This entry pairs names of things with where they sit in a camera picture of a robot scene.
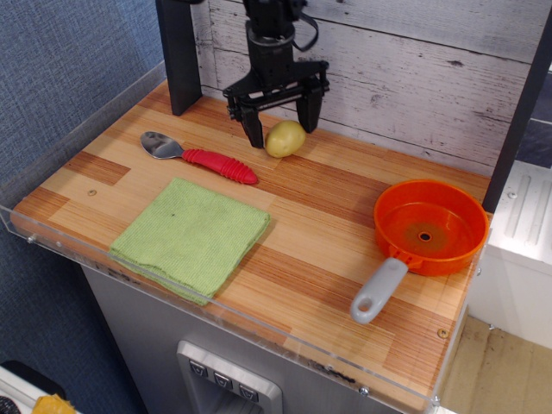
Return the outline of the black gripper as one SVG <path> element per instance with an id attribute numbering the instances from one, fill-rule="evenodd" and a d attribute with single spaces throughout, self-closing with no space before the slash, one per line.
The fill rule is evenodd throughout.
<path id="1" fill-rule="evenodd" d="M 292 37 L 248 37 L 250 70 L 223 91 L 230 117 L 241 122 L 252 147 L 264 147 L 259 112 L 282 104 L 296 104 L 298 121 L 306 133 L 317 128 L 323 96 L 329 89 L 329 63 L 296 61 L 292 48 Z"/>

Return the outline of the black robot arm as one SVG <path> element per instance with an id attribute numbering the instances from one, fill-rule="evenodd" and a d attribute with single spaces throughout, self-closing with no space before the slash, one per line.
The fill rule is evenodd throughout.
<path id="1" fill-rule="evenodd" d="M 304 13 L 306 1 L 245 1 L 245 30 L 250 69 L 228 86 L 231 119 L 238 121 L 252 147 L 265 139 L 259 113 L 294 103 L 298 122 L 310 133 L 317 128 L 322 101 L 329 90 L 325 60 L 294 59 L 293 51 L 306 52 L 319 36 L 317 22 Z"/>

